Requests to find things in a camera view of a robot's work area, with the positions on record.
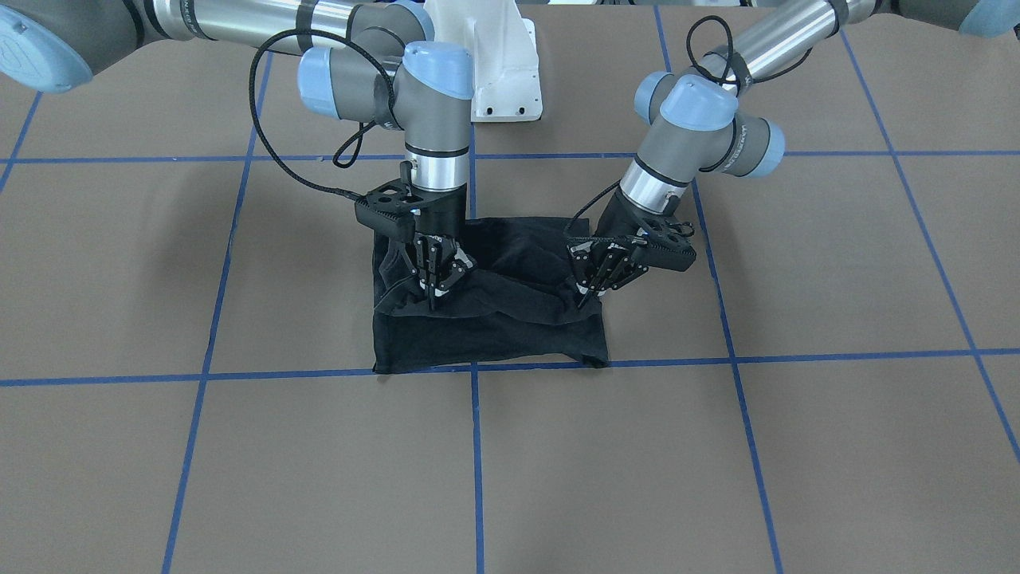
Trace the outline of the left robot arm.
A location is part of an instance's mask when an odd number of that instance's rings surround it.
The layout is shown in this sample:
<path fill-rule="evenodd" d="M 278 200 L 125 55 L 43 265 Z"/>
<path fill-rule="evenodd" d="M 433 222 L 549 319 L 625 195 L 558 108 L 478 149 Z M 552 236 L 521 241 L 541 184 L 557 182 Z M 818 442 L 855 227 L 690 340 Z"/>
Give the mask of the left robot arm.
<path fill-rule="evenodd" d="M 652 73 L 634 95 L 649 126 L 622 178 L 604 191 L 607 206 L 591 236 L 564 230 L 577 306 L 638 279 L 651 268 L 684 272 L 696 260 L 691 226 L 675 212 L 702 174 L 769 175 L 786 136 L 740 111 L 740 96 L 786 75 L 820 42 L 875 14 L 997 37 L 1018 25 L 1016 1 L 787 1 L 678 72 Z"/>

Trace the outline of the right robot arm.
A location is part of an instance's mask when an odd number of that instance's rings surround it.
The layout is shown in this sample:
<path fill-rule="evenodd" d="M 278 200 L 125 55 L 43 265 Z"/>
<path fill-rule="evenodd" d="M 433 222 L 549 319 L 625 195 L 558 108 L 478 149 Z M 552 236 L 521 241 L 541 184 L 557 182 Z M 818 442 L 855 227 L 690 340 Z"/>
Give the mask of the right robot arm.
<path fill-rule="evenodd" d="M 2 71 L 29 88 L 65 93 L 159 40 L 254 47 L 249 79 L 269 53 L 300 58 L 303 105 L 358 131 L 399 131 L 398 178 L 360 194 L 318 185 L 355 204 L 362 225 L 401 248 L 413 286 L 436 305 L 472 268 L 461 244 L 469 181 L 473 59 L 437 42 L 412 1 L 4 1 Z"/>

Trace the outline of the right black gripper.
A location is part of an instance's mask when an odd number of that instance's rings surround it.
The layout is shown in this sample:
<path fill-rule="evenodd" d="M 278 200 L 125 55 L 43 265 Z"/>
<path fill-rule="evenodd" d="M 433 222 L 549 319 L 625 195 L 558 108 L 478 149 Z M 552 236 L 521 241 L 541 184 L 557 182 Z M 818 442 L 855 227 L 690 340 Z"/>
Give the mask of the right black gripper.
<path fill-rule="evenodd" d="M 477 264 L 459 242 L 466 203 L 466 187 L 449 191 L 410 188 L 410 207 L 415 221 L 410 255 L 414 257 L 430 310 L 436 309 L 437 286 L 438 296 L 444 297 Z"/>

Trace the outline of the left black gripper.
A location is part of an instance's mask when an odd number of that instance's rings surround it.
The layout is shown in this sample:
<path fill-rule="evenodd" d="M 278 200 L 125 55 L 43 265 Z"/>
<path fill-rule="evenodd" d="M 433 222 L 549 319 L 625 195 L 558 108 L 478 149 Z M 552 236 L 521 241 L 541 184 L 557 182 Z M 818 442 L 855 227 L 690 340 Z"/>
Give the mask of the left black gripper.
<path fill-rule="evenodd" d="M 656 214 L 638 207 L 623 192 L 615 191 L 607 203 L 594 236 L 594 243 L 568 243 L 571 269 L 577 290 L 577 309 L 591 298 L 627 285 L 647 273 L 642 262 L 645 241 L 641 227 L 645 218 L 677 219 L 677 200 L 668 202 L 666 214 Z"/>

